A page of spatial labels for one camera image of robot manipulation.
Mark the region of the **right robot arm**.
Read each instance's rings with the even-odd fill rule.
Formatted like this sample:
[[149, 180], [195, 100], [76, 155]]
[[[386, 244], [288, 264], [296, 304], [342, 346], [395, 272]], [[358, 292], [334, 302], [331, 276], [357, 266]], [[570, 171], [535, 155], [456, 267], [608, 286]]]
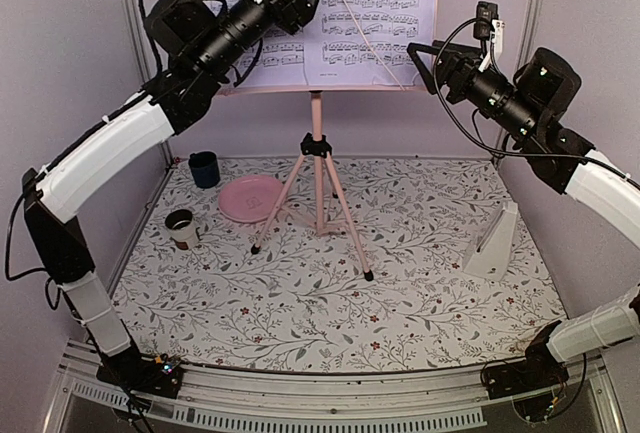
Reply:
[[[473, 104], [514, 140], [515, 156], [527, 160], [538, 179], [589, 207], [630, 242], [639, 242], [639, 185], [614, 167], [587, 139], [560, 120], [576, 96], [581, 78], [567, 61], [540, 47], [507, 80], [483, 66], [480, 49], [411, 43], [407, 52], [430, 94], [444, 107]], [[574, 319], [544, 327], [526, 349], [517, 380], [537, 389], [556, 364], [639, 333], [639, 290]]]

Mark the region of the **pink music stand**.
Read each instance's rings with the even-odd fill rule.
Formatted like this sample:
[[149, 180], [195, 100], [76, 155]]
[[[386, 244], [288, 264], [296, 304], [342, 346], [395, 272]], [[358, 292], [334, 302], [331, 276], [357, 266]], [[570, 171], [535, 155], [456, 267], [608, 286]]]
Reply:
[[297, 87], [285, 90], [274, 89], [243, 89], [246, 92], [264, 92], [264, 91], [308, 91], [311, 100], [311, 115], [312, 115], [312, 130], [301, 143], [301, 153], [296, 160], [296, 163], [287, 178], [281, 193], [279, 194], [276, 203], [270, 212], [265, 227], [269, 228], [271, 223], [275, 220], [276, 215], [281, 211], [287, 211], [289, 208], [286, 206], [285, 201], [287, 195], [296, 180], [298, 173], [305, 161], [310, 158], [314, 162], [314, 177], [315, 177], [315, 213], [313, 216], [308, 216], [304, 220], [309, 224], [311, 228], [315, 230], [317, 235], [326, 235], [329, 233], [344, 233], [350, 234], [355, 246], [356, 254], [361, 263], [361, 268], [365, 274], [367, 280], [373, 278], [371, 268], [366, 259], [362, 243], [359, 234], [356, 230], [353, 217], [350, 213], [345, 197], [344, 189], [340, 183], [333, 155], [329, 148], [329, 144], [323, 133], [323, 106], [322, 95], [329, 90], [409, 90], [419, 85], [420, 81], [418, 73], [415, 84], [410, 88], [400, 89], [391, 87], [377, 87], [377, 88], [360, 88], [360, 89], [346, 89], [336, 87], [318, 87], [309, 84], [306, 79], [307, 85], [304, 87]]

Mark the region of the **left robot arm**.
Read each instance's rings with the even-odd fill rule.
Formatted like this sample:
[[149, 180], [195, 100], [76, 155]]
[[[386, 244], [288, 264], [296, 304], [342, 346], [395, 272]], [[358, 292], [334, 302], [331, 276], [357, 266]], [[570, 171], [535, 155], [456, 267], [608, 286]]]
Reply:
[[[167, 53], [167, 65], [52, 162], [24, 175], [24, 219], [41, 268], [128, 387], [141, 386], [149, 368], [96, 276], [78, 210], [140, 155], [203, 118], [230, 69], [270, 28], [296, 33], [313, 19], [319, 2], [158, 0], [144, 28]], [[218, 12], [212, 3], [221, 4]]]

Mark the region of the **white metronome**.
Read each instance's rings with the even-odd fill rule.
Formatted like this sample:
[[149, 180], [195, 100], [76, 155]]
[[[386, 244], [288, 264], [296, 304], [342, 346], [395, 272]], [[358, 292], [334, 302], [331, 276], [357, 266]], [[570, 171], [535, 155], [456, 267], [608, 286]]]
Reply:
[[512, 257], [519, 210], [516, 202], [502, 201], [469, 243], [462, 261], [465, 274], [501, 281]]

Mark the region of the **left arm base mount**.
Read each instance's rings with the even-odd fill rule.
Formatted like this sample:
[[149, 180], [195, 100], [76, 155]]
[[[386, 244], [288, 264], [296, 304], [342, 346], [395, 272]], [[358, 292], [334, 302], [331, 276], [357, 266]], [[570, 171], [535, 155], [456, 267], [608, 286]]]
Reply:
[[136, 346], [108, 356], [98, 352], [101, 365], [96, 378], [119, 386], [123, 391], [136, 391], [176, 399], [182, 386], [184, 369], [169, 360], [157, 362], [145, 357]]

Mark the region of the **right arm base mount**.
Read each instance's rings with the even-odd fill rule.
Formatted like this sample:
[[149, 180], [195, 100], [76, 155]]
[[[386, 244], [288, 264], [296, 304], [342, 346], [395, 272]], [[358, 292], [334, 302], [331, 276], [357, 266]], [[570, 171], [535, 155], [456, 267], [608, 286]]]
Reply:
[[560, 385], [569, 379], [563, 361], [557, 361], [547, 348], [550, 335], [559, 324], [557, 320], [543, 327], [526, 347], [523, 360], [483, 367], [480, 380], [490, 399]]

